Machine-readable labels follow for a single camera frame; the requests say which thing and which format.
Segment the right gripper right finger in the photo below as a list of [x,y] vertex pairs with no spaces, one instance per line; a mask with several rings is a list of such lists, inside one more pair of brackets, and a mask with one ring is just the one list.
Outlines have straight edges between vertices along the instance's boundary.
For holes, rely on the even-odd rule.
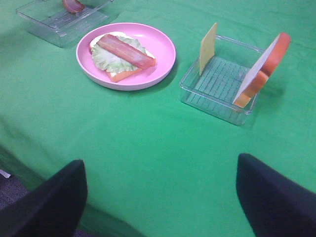
[[316,195],[251,154],[237,161],[236,191],[257,237],[314,237]]

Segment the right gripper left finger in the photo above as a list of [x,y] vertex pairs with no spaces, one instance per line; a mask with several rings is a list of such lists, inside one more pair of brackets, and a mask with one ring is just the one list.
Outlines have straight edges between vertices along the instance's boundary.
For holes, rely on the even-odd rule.
[[84,162],[74,160],[0,211],[2,237],[72,237],[87,201]]

